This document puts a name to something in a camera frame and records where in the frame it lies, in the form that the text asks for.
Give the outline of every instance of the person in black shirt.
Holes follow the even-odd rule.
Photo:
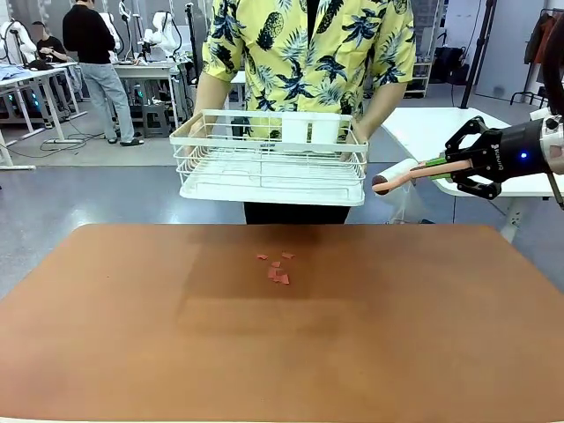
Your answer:
[[[117,142],[112,115],[106,98],[114,104],[120,121],[124,147],[141,145],[135,138],[130,104],[109,60],[109,51],[115,49],[115,40],[104,19],[94,10],[94,0],[77,0],[63,19],[63,42],[69,51],[78,52],[80,69],[88,92],[104,125],[104,134],[110,144]]]
[[[41,60],[52,63],[66,63],[69,61],[63,44],[53,35],[49,35],[43,22],[32,23],[33,33],[37,36],[37,54]]]

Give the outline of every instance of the white table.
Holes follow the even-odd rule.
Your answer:
[[[61,123],[59,122],[59,116],[56,112],[55,102],[53,100],[53,93],[51,92],[51,87],[49,86],[48,79],[55,75],[56,73],[65,72],[65,68],[55,68],[52,70],[39,70],[32,72],[31,75],[21,78],[13,78],[13,79],[6,79],[0,81],[0,90],[8,89],[8,88],[15,88],[18,89],[21,85],[25,83],[29,83],[31,80],[37,80],[39,85],[43,85],[43,89],[45,90],[45,95],[47,97],[47,103],[49,105],[49,110],[51,117],[53,119],[53,123],[55,124],[56,132],[57,132],[57,139],[47,141],[51,144],[76,144],[78,141],[75,140],[67,140],[64,138],[63,128],[61,127]],[[0,170],[33,170],[35,166],[14,166],[13,162],[11,161],[10,152],[6,148],[6,143],[4,141],[4,137],[2,136],[2,131],[0,130],[0,157],[4,160],[4,165],[0,166]]]
[[[148,64],[114,63],[115,71],[120,79],[162,80],[167,79],[170,86],[170,98],[173,103],[174,125],[180,128],[178,111],[176,110],[176,94],[174,93],[173,74],[180,63],[157,62]]]
[[[426,161],[439,157],[444,152],[445,144],[470,119],[482,116],[489,128],[507,128],[502,122],[475,108],[398,108],[383,124],[391,137],[402,147],[405,153],[417,161]],[[479,135],[468,136],[462,147],[472,145]],[[475,177],[476,181],[487,182]],[[564,192],[564,176],[556,176],[560,191]],[[434,181],[439,189],[451,196],[471,197],[459,191],[455,183],[440,179]],[[511,179],[502,184],[500,197],[509,197],[510,206],[505,226],[501,234],[509,242],[515,239],[523,215],[527,211],[528,199],[554,197],[553,190],[545,174],[535,174]]]

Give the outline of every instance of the jeans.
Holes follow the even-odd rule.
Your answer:
[[[114,103],[117,112],[122,142],[131,142],[135,136],[135,131],[133,130],[133,121],[131,121],[130,104],[114,66],[111,64],[81,63],[80,69],[88,87],[92,104],[104,125],[106,139],[116,138],[109,103],[106,101],[106,98],[108,98]]]

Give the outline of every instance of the metal rack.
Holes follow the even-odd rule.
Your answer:
[[[564,9],[558,9],[558,8],[543,8],[540,10],[540,13],[538,14],[539,17],[543,16],[543,13],[546,12],[558,12],[558,13],[564,13]],[[522,95],[523,97],[531,97],[531,102],[530,104],[532,105],[532,102],[534,100],[540,100],[540,107],[542,108],[546,98],[544,96],[539,95],[538,93],[534,93],[532,91],[527,91],[527,85],[529,84],[529,80],[531,79],[532,73],[533,73],[533,69],[535,68],[535,63],[531,63],[529,64],[529,71],[527,72],[527,78],[525,79],[525,86],[523,88],[523,90],[521,92],[517,92],[514,93],[513,96],[511,96],[511,102],[510,104],[513,105],[513,103],[515,102],[515,98],[518,95]]]
[[[170,137],[186,198],[258,203],[364,204],[367,140],[351,116],[341,138],[311,144],[283,136],[292,112],[204,110]],[[325,114],[317,114],[323,119]],[[246,135],[252,130],[253,137]]]
[[[405,94],[423,94],[422,97],[427,95],[427,88],[431,79],[431,67],[433,66],[434,50],[436,47],[436,34],[441,26],[442,11],[444,9],[444,0],[438,0],[437,6],[434,11],[433,33],[431,36],[431,44],[427,53],[423,56],[422,62],[415,63],[413,69],[412,87],[408,87]]]

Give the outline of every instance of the white wire rack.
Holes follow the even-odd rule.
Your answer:
[[[180,195],[256,203],[364,204],[368,145],[357,123],[341,117],[340,133],[347,142],[282,142],[282,121],[291,113],[204,110],[193,116],[170,137],[182,181]],[[322,120],[323,114],[315,118]]]

